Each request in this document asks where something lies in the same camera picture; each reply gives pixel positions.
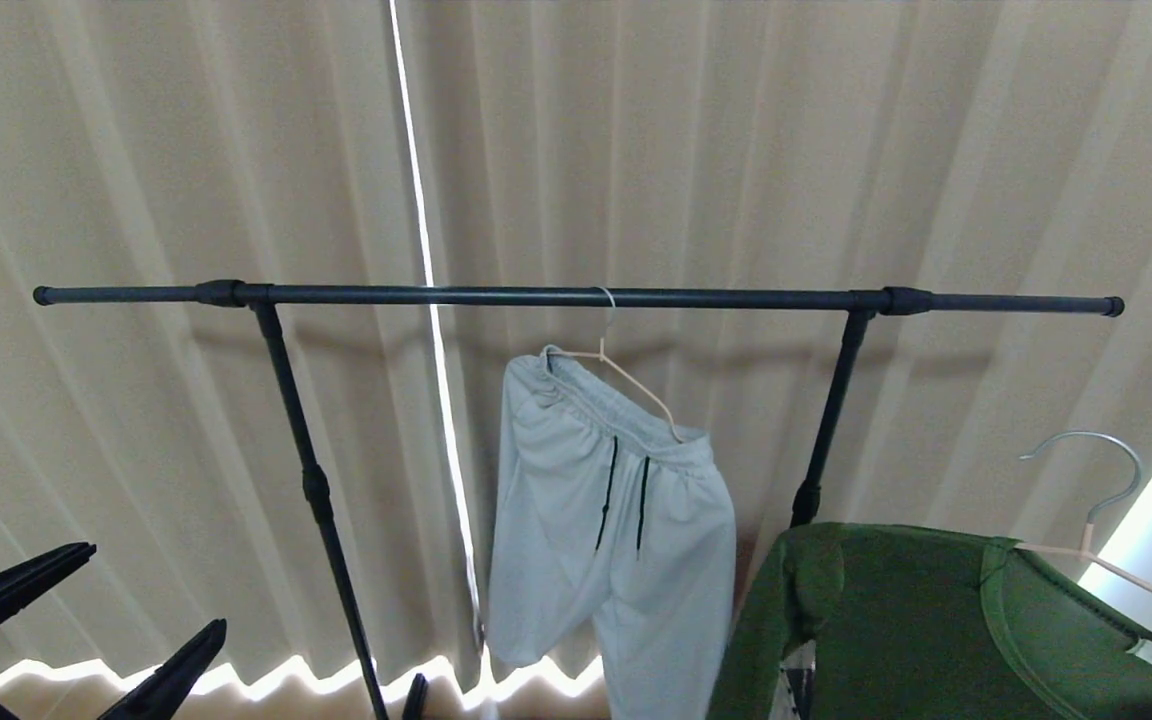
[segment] green shirt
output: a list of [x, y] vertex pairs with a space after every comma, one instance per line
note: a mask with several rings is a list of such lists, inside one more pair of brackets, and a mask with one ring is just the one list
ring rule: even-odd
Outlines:
[[708, 720], [764, 720], [814, 639], [812, 720], [1152, 717], [1152, 632], [1016, 541], [899, 525], [786, 530], [750, 588]]

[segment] sweatpants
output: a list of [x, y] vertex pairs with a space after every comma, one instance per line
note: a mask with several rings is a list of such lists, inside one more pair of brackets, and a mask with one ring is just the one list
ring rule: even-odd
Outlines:
[[488, 646], [539, 661], [590, 616], [614, 720], [705, 717], [736, 520], [708, 437], [547, 347], [503, 378]]

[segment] clothes hanger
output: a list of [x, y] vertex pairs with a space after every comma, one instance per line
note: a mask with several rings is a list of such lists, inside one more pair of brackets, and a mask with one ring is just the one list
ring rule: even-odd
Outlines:
[[1119, 568], [1119, 566], [1113, 564], [1112, 562], [1101, 560], [1101, 558], [1099, 558], [1094, 552], [1092, 552], [1092, 532], [1096, 528], [1096, 516], [1100, 514], [1101, 510], [1105, 510], [1106, 507], [1114, 505], [1120, 500], [1124, 500], [1124, 498], [1127, 497], [1130, 497], [1140, 486], [1140, 480], [1144, 477], [1144, 472], [1142, 470], [1144, 462], [1140, 461], [1140, 456], [1137, 455], [1137, 452], [1132, 450], [1132, 446], [1129, 446], [1128, 444], [1121, 441], [1121, 439], [1115, 438], [1114, 435], [1108, 435], [1105, 433], [1096, 433], [1092, 432], [1092, 430], [1066, 430], [1064, 433], [1055, 433], [1053, 434], [1053, 437], [1044, 439], [1041, 445], [1036, 447], [1033, 450], [1028, 452], [1024, 455], [1021, 455], [1020, 458], [1032, 460], [1034, 457], [1038, 457], [1038, 455], [1043, 454], [1044, 450], [1047, 450], [1047, 447], [1051, 446], [1053, 442], [1059, 441], [1059, 439], [1061, 438], [1067, 438], [1071, 435], [1101, 438], [1106, 439], [1106, 441], [1111, 441], [1114, 445], [1123, 448], [1123, 452], [1126, 452], [1126, 454], [1132, 457], [1132, 464], [1135, 465], [1132, 484], [1129, 484], [1129, 486], [1126, 487], [1123, 492], [1120, 492], [1114, 497], [1105, 498], [1105, 500], [1102, 500], [1101, 502], [1097, 502], [1096, 505], [1093, 505], [1091, 510], [1087, 510], [1087, 523], [1083, 525], [1083, 543], [1079, 544], [1078, 548], [1051, 547], [1046, 546], [1046, 544], [1033, 544], [1028, 541], [1020, 543], [1018, 546], [1016, 547], [1018, 547], [1020, 550], [1028, 550], [1030, 552], [1047, 553], [1047, 555], [1071, 555], [1078, 558], [1078, 560], [1094, 562], [1094, 564], [1099, 564], [1101, 568], [1105, 568], [1106, 570], [1114, 573], [1115, 575], [1117, 575], [1117, 577], [1126, 579], [1126, 582], [1132, 583], [1134, 585], [1138, 585], [1138, 588], [1146, 589], [1146, 591], [1152, 593], [1152, 583], [1149, 583], [1146, 579], [1140, 579], [1138, 577], [1135, 577], [1135, 575], [1132, 575], [1131, 573], [1128, 573], [1123, 568]]
[[612, 291], [607, 290], [607, 288], [605, 287], [600, 287], [598, 288], [598, 290], [607, 293], [607, 301], [611, 302], [612, 304], [612, 311], [611, 313], [607, 314], [607, 327], [602, 328], [602, 335], [598, 338], [598, 353], [574, 353], [568, 350], [555, 350], [553, 351], [554, 355], [566, 355], [567, 357], [593, 357], [594, 361], [599, 361], [599, 363], [609, 365], [613, 370], [616, 370], [617, 373], [622, 374], [627, 379], [627, 381], [634, 382], [634, 387], [643, 391], [643, 395], [651, 397], [652, 401], [660, 407], [660, 410], [664, 411], [664, 418], [669, 423], [669, 433], [673, 434], [673, 439], [676, 439], [676, 441], [679, 442], [687, 442], [685, 439], [682, 439], [682, 435], [679, 434], [679, 425], [675, 424], [675, 420], [673, 420], [673, 414], [669, 414], [669, 409], [664, 403], [664, 401], [660, 400], [654, 394], [654, 392], [646, 388], [646, 386], [644, 386], [643, 382], [636, 381], [636, 379], [634, 379], [634, 376], [628, 373], [624, 367], [621, 367], [620, 365], [614, 363], [614, 361], [611, 357], [607, 356], [607, 331], [612, 329], [612, 324], [614, 323], [614, 320], [616, 320], [616, 297], [614, 297], [612, 295]]

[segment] drawstring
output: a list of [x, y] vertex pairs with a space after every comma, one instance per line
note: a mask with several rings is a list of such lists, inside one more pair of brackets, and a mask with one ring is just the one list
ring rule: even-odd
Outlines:
[[607, 471], [607, 497], [602, 500], [602, 523], [598, 525], [598, 541], [594, 543], [594, 552], [602, 544], [602, 529], [607, 526], [607, 510], [612, 507], [612, 477], [616, 475], [616, 455], [621, 452], [621, 442], [615, 435], [612, 437], [612, 469]]
[[643, 460], [643, 482], [639, 484], [639, 541], [635, 544], [635, 551], [643, 550], [643, 520], [646, 516], [646, 505], [649, 505], [649, 468], [652, 465], [652, 458], [644, 457]]

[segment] black horizontal rod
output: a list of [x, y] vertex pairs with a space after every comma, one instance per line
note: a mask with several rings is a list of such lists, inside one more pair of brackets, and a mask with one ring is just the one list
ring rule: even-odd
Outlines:
[[[697, 306], [730, 310], [844, 310], [917, 314], [929, 310], [984, 313], [1123, 313], [1120, 297], [938, 295], [908, 287], [882, 290], [684, 290], [609, 288], [617, 306]], [[607, 306], [596, 287], [419, 287], [265, 285], [211, 281], [179, 287], [38, 287], [40, 305], [61, 302], [202, 302], [207, 305], [484, 305]]]

